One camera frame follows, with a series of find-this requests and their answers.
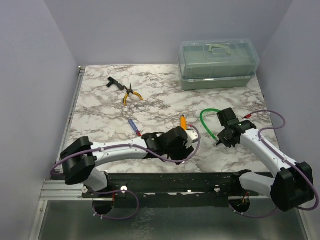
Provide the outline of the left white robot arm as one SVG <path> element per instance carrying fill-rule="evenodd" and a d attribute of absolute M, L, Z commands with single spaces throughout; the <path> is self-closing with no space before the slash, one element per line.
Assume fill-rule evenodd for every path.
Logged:
<path fill-rule="evenodd" d="M 165 133 L 145 133 L 122 142 L 92 142 L 87 136 L 78 138 L 60 154 L 66 185 L 84 184 L 99 197 L 110 194 L 109 177 L 97 168 L 124 160 L 160 159 L 180 164 L 198 151 L 193 147 L 200 140 L 195 128 L 178 126 Z"/>

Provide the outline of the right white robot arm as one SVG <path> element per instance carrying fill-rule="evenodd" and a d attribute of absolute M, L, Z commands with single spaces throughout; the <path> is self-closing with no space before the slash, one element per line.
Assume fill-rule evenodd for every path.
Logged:
<path fill-rule="evenodd" d="M 250 170 L 236 172 L 231 177 L 230 191 L 241 196 L 254 191 L 271 198 L 278 210 L 287 212 L 293 208 L 313 211 L 320 204 L 314 187 L 313 171 L 306 162 L 297 162 L 272 145 L 262 130 L 249 121 L 247 114 L 240 121 L 232 108 L 221 110 L 217 117 L 223 130 L 217 135 L 218 144 L 231 148 L 237 144 L 251 151 L 270 171 L 271 177 Z"/>

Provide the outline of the green cable lock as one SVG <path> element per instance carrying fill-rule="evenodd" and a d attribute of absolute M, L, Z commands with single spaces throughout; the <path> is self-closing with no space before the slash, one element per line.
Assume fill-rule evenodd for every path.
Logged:
<path fill-rule="evenodd" d="M 207 131 L 207 133 L 215 140 L 215 143 L 214 143 L 214 146 L 216 147 L 218 145 L 218 142 L 219 142 L 219 139 L 218 137 L 208 128 L 207 124 L 205 123 L 205 120 L 204 120 L 204 114 L 205 113 L 210 113 L 210 112 L 214 112 L 214 113 L 219 113 L 220 110 L 219 109 L 215 109 L 215 108 L 207 108 L 207 109 L 204 109 L 200 112 L 200 115 L 199 115 L 199 119 L 200 119 L 200 122 L 202 124 L 202 126 L 205 128 L 205 130 Z"/>

